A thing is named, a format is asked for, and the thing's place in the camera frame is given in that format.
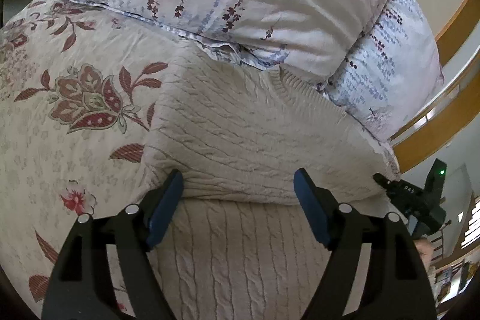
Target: bedspread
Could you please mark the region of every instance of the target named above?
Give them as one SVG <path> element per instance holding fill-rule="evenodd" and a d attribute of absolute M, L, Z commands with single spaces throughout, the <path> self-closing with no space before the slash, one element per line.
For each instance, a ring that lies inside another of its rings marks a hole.
<path fill-rule="evenodd" d="M 381 194 L 372 175 L 399 176 L 387 146 L 278 66 L 217 62 L 67 0 L 34 0 L 0 31 L 0 156 L 0 263 L 36 314 L 75 218 L 117 214 L 178 168 L 184 199 L 150 254 L 177 318 L 299 318 L 328 253 L 294 171 L 370 208 L 355 201 Z"/>

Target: leaf pattern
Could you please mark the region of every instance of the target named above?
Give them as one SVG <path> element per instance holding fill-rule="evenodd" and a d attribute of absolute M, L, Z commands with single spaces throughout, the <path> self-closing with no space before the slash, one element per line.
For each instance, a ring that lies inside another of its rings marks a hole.
<path fill-rule="evenodd" d="M 48 285 L 49 278 L 45 275 L 32 275 L 28 279 L 28 288 L 35 302 L 39 302 L 45 298 Z"/>
<path fill-rule="evenodd" d="M 155 113 L 155 102 L 153 102 L 147 110 L 147 123 L 149 127 L 152 127 L 153 114 Z"/>
<path fill-rule="evenodd" d="M 63 45 L 62 52 L 65 52 L 67 49 L 71 48 L 73 44 L 75 44 L 75 41 L 77 40 L 77 36 L 75 35 L 75 32 L 73 32 L 68 38 L 65 40 L 65 44 Z"/>
<path fill-rule="evenodd" d="M 150 130 L 150 129 L 148 129 L 148 128 L 143 124 L 143 121 L 142 121 L 141 119 L 139 119 L 138 117 L 136 117 L 136 116 L 135 116 L 135 117 L 132 117 L 132 116 L 126 114 L 126 113 L 124 113 L 123 115 L 124 115 L 125 117 L 127 117 L 128 119 L 132 120 L 133 122 L 136 122 L 138 125 L 140 125 L 141 127 L 143 127 L 147 132 Z M 126 121 L 125 121 L 125 130 L 127 130 L 127 122 L 126 122 Z"/>
<path fill-rule="evenodd" d="M 14 102 L 17 102 L 19 100 L 25 100 L 25 99 L 28 99 L 30 97 L 33 97 L 39 91 L 40 91 L 39 88 L 26 88 L 20 94 L 17 95 L 17 97 L 14 99 Z"/>
<path fill-rule="evenodd" d="M 130 72 L 127 71 L 125 67 L 122 67 L 120 70 L 120 74 L 118 75 L 118 80 L 120 82 L 123 91 L 125 91 L 128 95 L 131 94 L 131 75 Z"/>
<path fill-rule="evenodd" d="M 69 16 L 73 16 L 75 14 L 82 14 L 83 11 L 80 10 L 80 9 L 66 9 L 66 10 L 63 10 L 63 14 L 67 14 Z"/>
<path fill-rule="evenodd" d="M 114 112 L 119 113 L 122 110 L 122 99 L 113 85 L 113 76 L 107 77 L 102 86 L 102 95 L 105 103 Z"/>
<path fill-rule="evenodd" d="M 140 80 L 137 86 L 147 86 L 150 88 L 158 88 L 162 86 L 162 82 L 158 79 L 153 79 L 152 77 L 148 77 L 147 79 Z"/>
<path fill-rule="evenodd" d="M 42 76 L 40 77 L 40 83 L 47 90 L 50 90 L 50 74 L 47 69 L 43 72 Z"/>
<path fill-rule="evenodd" d="M 138 105 L 127 105 L 123 107 L 124 113 L 137 113 L 140 112 L 142 108 Z"/>
<path fill-rule="evenodd" d="M 35 7 L 35 6 L 40 6 L 41 4 L 44 4 L 45 2 L 44 1 L 37 1 L 37 2 L 33 2 L 33 3 L 30 3 L 27 8 L 32 8 L 32 7 Z"/>
<path fill-rule="evenodd" d="M 79 129 L 108 129 L 117 121 L 117 118 L 114 112 L 88 112 L 71 124 L 67 133 Z"/>
<path fill-rule="evenodd" d="M 68 18 L 65 18 L 65 22 L 63 23 L 63 25 L 60 26 L 56 31 L 52 32 L 51 34 L 54 36 L 58 36 L 59 34 L 62 34 L 67 27 L 68 27 Z"/>
<path fill-rule="evenodd" d="M 127 131 L 127 120 L 125 119 L 125 117 L 123 115 L 120 115 L 118 117 L 118 128 L 120 129 L 120 131 L 122 132 L 122 134 L 124 135 L 125 132 Z"/>
<path fill-rule="evenodd" d="M 84 31 L 94 31 L 95 30 L 95 28 L 93 27 L 94 24 L 95 23 L 93 21 L 87 21 L 87 22 L 78 21 L 78 22 L 75 22 L 75 25 L 77 25 L 79 28 L 83 29 Z"/>
<path fill-rule="evenodd" d="M 48 244 L 44 239 L 42 239 L 42 237 L 38 234 L 36 229 L 35 229 L 35 236 L 37 237 L 38 245 L 40 245 L 40 248 L 42 249 L 45 257 L 50 262 L 55 264 L 55 262 L 59 257 L 57 251 L 55 251 L 50 244 Z"/>
<path fill-rule="evenodd" d="M 226 21 L 225 27 L 222 28 L 222 32 L 228 33 L 229 30 L 233 29 L 233 24 L 236 21 L 239 21 L 242 17 L 240 15 L 240 10 L 245 10 L 242 5 L 243 0 L 238 0 L 237 3 L 233 5 L 233 7 L 228 7 L 226 10 L 226 14 L 223 15 L 222 19 Z"/>
<path fill-rule="evenodd" d="M 123 147 L 117 148 L 111 153 L 109 159 L 123 159 L 132 163 L 140 163 L 143 155 L 142 144 L 128 144 Z"/>
<path fill-rule="evenodd" d="M 167 68 L 169 65 L 167 63 L 162 63 L 162 62 L 157 62 L 157 63 L 152 63 L 147 65 L 143 71 L 142 74 L 154 74 L 155 72 L 159 72 L 165 68 Z"/>

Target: quilted blanket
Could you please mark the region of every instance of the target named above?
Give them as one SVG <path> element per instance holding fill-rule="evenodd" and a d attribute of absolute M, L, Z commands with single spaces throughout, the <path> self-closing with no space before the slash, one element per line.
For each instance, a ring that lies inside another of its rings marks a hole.
<path fill-rule="evenodd" d="M 117 214 L 178 168 L 184 199 L 150 254 L 177 318 L 299 318 L 328 252 L 294 171 L 379 215 L 372 175 L 399 175 L 386 145 L 289 72 L 67 0 L 34 0 L 0 31 L 0 156 L 0 263 L 38 315 L 77 216 Z M 111 273 L 133 314 L 115 251 Z"/>

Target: black clamp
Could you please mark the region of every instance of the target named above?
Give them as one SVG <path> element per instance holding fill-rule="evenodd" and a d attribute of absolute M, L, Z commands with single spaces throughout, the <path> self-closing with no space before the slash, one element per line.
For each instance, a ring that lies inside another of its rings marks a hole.
<path fill-rule="evenodd" d="M 381 174 L 373 176 L 392 204 L 409 220 L 408 230 L 414 239 L 437 232 L 446 219 L 440 207 L 447 165 L 435 159 L 422 189 L 404 180 L 390 181 Z"/>
<path fill-rule="evenodd" d="M 293 182 L 315 239 L 332 251 L 302 319 L 436 319 L 422 260 L 398 214 L 371 217 L 349 204 L 338 204 L 328 190 L 316 187 L 302 168 Z M 342 316 L 363 243 L 371 243 L 371 254 L 360 307 Z"/>
<path fill-rule="evenodd" d="M 383 219 L 338 204 L 307 172 L 294 176 L 295 193 L 317 241 L 332 254 L 302 319 L 436 319 L 430 284 L 409 232 L 396 213 Z M 146 252 L 161 242 L 183 192 L 173 170 L 164 185 L 112 217 L 78 217 L 53 268 L 42 320 L 174 320 Z M 361 305 L 342 316 L 355 278 L 362 243 L 371 243 Z M 107 244 L 118 260 L 135 318 L 117 307 Z"/>
<path fill-rule="evenodd" d="M 117 246 L 136 318 L 174 320 L 146 252 L 162 241 L 182 192 L 182 174 L 173 170 L 164 184 L 149 191 L 140 204 L 128 205 L 116 216 L 79 216 L 50 276 L 42 320 L 135 319 L 118 308 L 107 244 Z"/>

